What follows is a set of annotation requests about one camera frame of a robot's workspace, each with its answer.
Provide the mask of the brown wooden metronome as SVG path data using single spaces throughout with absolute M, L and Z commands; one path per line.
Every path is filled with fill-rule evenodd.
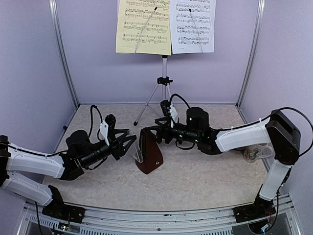
M 136 162 L 136 166 L 144 174 L 150 174 L 163 164 L 162 152 L 153 137 L 153 133 L 148 128 L 140 131 L 139 148 L 143 161 L 141 163 Z

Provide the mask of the clear metronome front cover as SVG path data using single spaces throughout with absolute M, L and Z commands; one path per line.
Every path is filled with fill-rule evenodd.
M 141 149 L 139 147 L 139 141 L 136 137 L 136 135 L 132 135 L 134 137 L 134 141 L 129 149 L 130 155 L 138 162 L 142 163 L 143 162 L 143 156 L 141 153 Z

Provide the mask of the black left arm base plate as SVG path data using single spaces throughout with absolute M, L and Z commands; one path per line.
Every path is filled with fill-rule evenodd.
M 82 207 L 62 204 L 45 206 L 42 210 L 42 214 L 60 220 L 81 224 L 85 211 L 86 209 Z

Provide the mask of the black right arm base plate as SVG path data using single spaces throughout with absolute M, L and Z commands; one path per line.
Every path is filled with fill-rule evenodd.
M 233 209 L 235 220 L 237 223 L 247 222 L 250 220 L 255 220 L 270 216 L 270 214 L 275 214 L 276 209 L 274 205 L 264 206 L 249 204 L 244 206 L 235 207 Z

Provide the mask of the yellow sheet music page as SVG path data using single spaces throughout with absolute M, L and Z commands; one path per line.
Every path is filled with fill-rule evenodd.
M 116 53 L 171 55 L 170 2 L 120 0 Z

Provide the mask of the white sheet music page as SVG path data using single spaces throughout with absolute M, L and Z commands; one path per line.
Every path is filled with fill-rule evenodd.
M 173 54 L 214 52 L 215 10 L 215 0 L 170 1 Z

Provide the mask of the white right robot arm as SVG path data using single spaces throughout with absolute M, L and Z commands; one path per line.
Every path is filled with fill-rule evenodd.
M 301 133 L 283 114 L 285 108 L 273 110 L 267 117 L 229 129 L 213 129 L 209 114 L 200 107 L 186 111 L 186 124 L 172 117 L 172 109 L 164 108 L 164 117 L 155 120 L 155 125 L 140 131 L 139 148 L 142 153 L 143 172 L 149 174 L 162 164 L 163 156 L 158 144 L 190 142 L 207 155 L 220 155 L 229 150 L 256 144 L 271 144 L 275 153 L 274 162 L 262 184 L 250 213 L 261 217 L 272 206 L 272 201 L 286 181 L 291 168 L 302 156 Z

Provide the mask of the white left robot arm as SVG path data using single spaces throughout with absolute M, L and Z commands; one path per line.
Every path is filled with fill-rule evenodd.
M 32 152 L 19 148 L 0 137 L 0 187 L 49 207 L 57 217 L 68 214 L 68 206 L 57 188 L 44 186 L 22 175 L 22 172 L 37 173 L 63 181 L 73 181 L 99 167 L 108 156 L 116 160 L 126 155 L 135 143 L 136 136 L 128 129 L 114 130 L 107 140 L 91 143 L 85 130 L 73 132 L 66 139 L 68 149 L 54 154 Z

